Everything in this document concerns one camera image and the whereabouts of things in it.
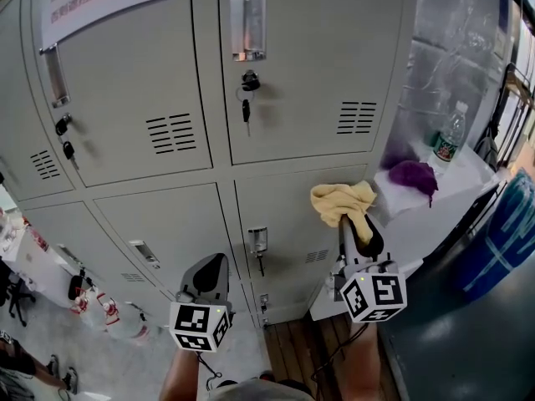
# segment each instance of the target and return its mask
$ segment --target chair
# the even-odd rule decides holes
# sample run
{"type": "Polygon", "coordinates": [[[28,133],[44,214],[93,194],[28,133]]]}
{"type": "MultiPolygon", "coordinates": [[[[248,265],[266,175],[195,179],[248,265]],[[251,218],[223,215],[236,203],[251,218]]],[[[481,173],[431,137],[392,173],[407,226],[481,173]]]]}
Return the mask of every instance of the chair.
{"type": "Polygon", "coordinates": [[[11,317],[15,317],[13,308],[16,307],[18,319],[23,327],[26,327],[27,323],[23,320],[18,302],[21,298],[29,298],[32,302],[35,302],[35,297],[31,294],[21,292],[24,286],[24,281],[19,278],[17,282],[11,282],[9,280],[11,273],[11,269],[3,261],[0,261],[0,306],[3,306],[6,300],[9,299],[9,296],[11,296],[9,314],[11,317]]]}

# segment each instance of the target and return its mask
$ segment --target gray locker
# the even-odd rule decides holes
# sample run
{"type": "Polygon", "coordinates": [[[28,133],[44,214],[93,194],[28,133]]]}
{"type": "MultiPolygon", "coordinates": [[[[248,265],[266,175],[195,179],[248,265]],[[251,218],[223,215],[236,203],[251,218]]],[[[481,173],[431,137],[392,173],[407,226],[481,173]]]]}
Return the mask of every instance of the gray locker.
{"type": "Polygon", "coordinates": [[[146,271],[173,294],[180,291],[187,269],[205,256],[226,254],[234,306],[247,309],[215,184],[95,202],[146,271]]]}
{"type": "Polygon", "coordinates": [[[328,227],[310,204],[310,189],[318,184],[352,185],[362,180],[364,171],[365,166],[359,165],[236,181],[259,312],[262,294],[269,295],[267,312],[273,319],[298,319],[308,310],[308,300],[329,274],[339,244],[338,231],[328,227]],[[262,259],[264,277],[258,259],[249,253],[247,242],[247,229],[259,226],[267,227],[267,251],[262,259]]]}
{"type": "MultiPolygon", "coordinates": [[[[53,118],[72,114],[66,137],[87,186],[211,167],[191,0],[157,0],[111,15],[61,41],[59,56],[70,102],[53,109],[53,118]]],[[[44,57],[37,58],[51,103],[44,57]]]]}
{"type": "Polygon", "coordinates": [[[220,4],[235,164],[373,149],[392,86],[403,0],[220,4]],[[240,91],[249,69],[262,85],[251,102],[250,136],[240,102],[251,98],[240,91]]]}
{"type": "Polygon", "coordinates": [[[65,259],[80,262],[104,289],[154,287],[110,240],[83,202],[25,211],[50,246],[65,259]]]}
{"type": "Polygon", "coordinates": [[[19,201],[72,190],[39,120],[24,68],[21,0],[0,12],[0,172],[19,201]]]}

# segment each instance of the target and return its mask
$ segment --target wooden floor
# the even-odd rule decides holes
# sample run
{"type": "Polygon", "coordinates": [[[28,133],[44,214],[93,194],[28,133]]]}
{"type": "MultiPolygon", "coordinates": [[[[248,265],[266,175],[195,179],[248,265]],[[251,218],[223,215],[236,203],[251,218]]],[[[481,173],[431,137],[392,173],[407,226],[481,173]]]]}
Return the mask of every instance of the wooden floor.
{"type": "MultiPolygon", "coordinates": [[[[313,398],[325,401],[341,400],[339,381],[344,363],[342,349],[334,358],[333,366],[326,367],[318,374],[316,383],[311,379],[314,370],[325,363],[338,345],[349,337],[350,320],[347,313],[314,322],[307,315],[299,321],[285,322],[265,329],[265,338],[272,371],[277,382],[284,379],[304,383],[313,398]]],[[[380,344],[381,356],[381,399],[400,401],[385,351],[380,344]]]]}

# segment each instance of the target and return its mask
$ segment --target water bottle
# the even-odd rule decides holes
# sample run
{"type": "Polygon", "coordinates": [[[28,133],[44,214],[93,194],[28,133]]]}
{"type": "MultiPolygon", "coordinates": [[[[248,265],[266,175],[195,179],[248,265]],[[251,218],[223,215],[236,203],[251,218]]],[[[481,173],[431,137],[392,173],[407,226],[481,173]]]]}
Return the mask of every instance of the water bottle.
{"type": "Polygon", "coordinates": [[[468,105],[457,101],[455,110],[442,126],[431,156],[431,167],[436,173],[440,174],[447,168],[457,148],[461,145],[465,136],[467,110],[468,105]]]}
{"type": "Polygon", "coordinates": [[[112,338],[141,346],[149,340],[150,326],[135,307],[109,300],[103,303],[106,327],[112,338]]]}
{"type": "Polygon", "coordinates": [[[99,303],[97,288],[90,288],[74,299],[74,312],[80,315],[85,325],[95,331],[106,331],[106,312],[99,303]]]}

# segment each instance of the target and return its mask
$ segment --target shoe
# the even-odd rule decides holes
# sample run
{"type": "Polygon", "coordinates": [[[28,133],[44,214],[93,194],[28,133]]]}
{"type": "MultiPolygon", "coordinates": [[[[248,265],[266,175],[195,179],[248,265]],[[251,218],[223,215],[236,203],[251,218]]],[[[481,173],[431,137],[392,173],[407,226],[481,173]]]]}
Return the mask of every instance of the shoe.
{"type": "Polygon", "coordinates": [[[50,375],[59,378],[59,360],[56,355],[50,355],[50,361],[47,364],[47,369],[50,375]]]}
{"type": "Polygon", "coordinates": [[[76,370],[72,367],[69,367],[69,372],[65,374],[65,377],[62,379],[67,385],[67,390],[76,395],[78,393],[78,374],[76,370]]]}

